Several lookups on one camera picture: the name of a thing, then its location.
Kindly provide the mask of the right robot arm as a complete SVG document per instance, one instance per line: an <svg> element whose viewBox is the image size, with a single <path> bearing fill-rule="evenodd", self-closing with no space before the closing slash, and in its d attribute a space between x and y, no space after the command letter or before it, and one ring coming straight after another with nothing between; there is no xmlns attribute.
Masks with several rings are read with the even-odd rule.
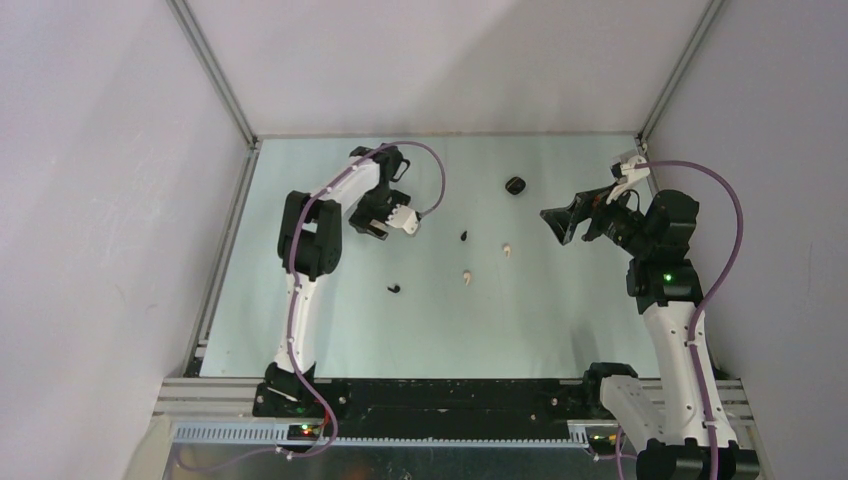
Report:
<svg viewBox="0 0 848 480"><path fill-rule="evenodd" d="M629 193L613 186L580 192L542 220L560 244L588 222L583 240L606 237L630 257L627 293L636 301L658 362L664 406L647 397L633 369L594 363L581 392L585 411L611 414L636 453L640 479L757 479L758 455L739 443L727 417L709 358L704 329L706 297L686 255L699 204L662 190L646 212L628 207Z"/></svg>

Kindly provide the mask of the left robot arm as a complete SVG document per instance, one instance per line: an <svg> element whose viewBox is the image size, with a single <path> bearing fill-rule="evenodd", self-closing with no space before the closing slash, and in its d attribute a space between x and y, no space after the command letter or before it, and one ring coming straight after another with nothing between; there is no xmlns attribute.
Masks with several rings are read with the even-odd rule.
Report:
<svg viewBox="0 0 848 480"><path fill-rule="evenodd" d="M316 403L307 382L316 364L318 298L341 260L343 223L378 240L392 229L413 235L420 215L408 207L410 196L392 187L409 166L395 145L358 147L327 185L286 197L277 246L286 273L286 326L264 385L292 416L308 414Z"/></svg>

